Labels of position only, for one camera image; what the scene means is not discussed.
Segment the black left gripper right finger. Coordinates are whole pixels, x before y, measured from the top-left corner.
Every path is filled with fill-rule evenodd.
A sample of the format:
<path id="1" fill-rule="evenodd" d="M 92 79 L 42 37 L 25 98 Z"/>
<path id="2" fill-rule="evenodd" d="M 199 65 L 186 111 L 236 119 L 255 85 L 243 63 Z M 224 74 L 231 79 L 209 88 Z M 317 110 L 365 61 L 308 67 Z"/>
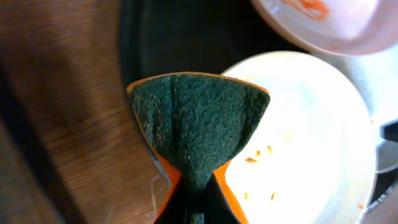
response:
<path id="1" fill-rule="evenodd" d="M 241 224 L 229 206 L 215 175 L 206 185 L 205 224 Z"/>

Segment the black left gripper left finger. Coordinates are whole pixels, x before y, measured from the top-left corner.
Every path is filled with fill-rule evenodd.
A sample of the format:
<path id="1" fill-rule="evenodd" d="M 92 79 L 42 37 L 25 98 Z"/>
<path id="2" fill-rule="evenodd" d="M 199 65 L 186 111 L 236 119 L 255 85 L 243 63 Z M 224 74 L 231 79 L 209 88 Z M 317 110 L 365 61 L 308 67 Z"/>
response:
<path id="1" fill-rule="evenodd" d="M 189 194 L 182 179 L 170 191 L 171 196 L 165 201 L 165 207 L 159 212 L 154 224 L 188 224 Z"/>

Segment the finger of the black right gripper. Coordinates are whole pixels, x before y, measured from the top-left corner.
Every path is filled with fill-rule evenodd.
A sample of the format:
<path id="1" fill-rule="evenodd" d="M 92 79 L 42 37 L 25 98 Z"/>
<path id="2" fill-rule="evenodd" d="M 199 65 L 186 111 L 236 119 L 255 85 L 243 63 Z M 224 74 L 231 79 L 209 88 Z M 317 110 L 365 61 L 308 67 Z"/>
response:
<path id="1" fill-rule="evenodd" d="M 380 137 L 386 141 L 398 142 L 398 120 L 380 126 Z"/>

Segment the grey-white plate with sauce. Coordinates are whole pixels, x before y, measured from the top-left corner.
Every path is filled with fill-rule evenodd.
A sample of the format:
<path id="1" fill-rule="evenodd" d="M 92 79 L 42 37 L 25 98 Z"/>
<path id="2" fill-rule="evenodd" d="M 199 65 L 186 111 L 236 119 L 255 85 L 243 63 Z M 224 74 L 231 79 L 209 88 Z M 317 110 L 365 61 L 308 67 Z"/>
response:
<path id="1" fill-rule="evenodd" d="M 342 72 L 363 98 L 376 133 L 376 172 L 396 169 L 397 143 L 385 138 L 384 127 L 397 121 L 397 45 L 359 57 L 313 55 Z"/>

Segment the cream white plate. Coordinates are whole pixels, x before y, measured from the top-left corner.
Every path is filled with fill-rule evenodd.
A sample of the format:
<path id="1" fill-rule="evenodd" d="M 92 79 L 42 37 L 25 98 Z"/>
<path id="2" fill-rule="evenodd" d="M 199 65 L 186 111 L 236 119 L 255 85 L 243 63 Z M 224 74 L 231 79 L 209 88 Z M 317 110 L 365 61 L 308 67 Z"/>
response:
<path id="1" fill-rule="evenodd" d="M 363 99 L 329 63 L 269 52 L 227 69 L 271 100 L 226 183 L 243 223 L 359 223 L 376 181 L 376 147 Z"/>

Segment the green and orange sponge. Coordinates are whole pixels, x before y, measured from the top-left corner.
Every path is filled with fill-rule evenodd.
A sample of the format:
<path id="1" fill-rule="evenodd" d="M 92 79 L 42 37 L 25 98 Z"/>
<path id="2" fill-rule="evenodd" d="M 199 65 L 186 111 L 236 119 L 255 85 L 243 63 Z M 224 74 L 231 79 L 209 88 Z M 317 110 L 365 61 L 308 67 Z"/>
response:
<path id="1" fill-rule="evenodd" d="M 145 78 L 126 91 L 141 133 L 171 181 L 159 212 L 182 179 L 190 197 L 188 223 L 205 223 L 205 190 L 214 174 L 233 213 L 246 223 L 225 173 L 257 129 L 269 92 L 243 80 L 200 72 Z"/>

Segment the pinkish plate with sauce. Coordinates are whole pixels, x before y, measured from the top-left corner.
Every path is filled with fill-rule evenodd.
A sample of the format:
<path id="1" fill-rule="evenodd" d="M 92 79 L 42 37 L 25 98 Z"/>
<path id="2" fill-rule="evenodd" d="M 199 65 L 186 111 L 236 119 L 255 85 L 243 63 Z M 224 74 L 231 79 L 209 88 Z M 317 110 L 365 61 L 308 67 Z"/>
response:
<path id="1" fill-rule="evenodd" d="M 299 47 L 360 56 L 397 43 L 397 0 L 252 0 L 264 21 Z"/>

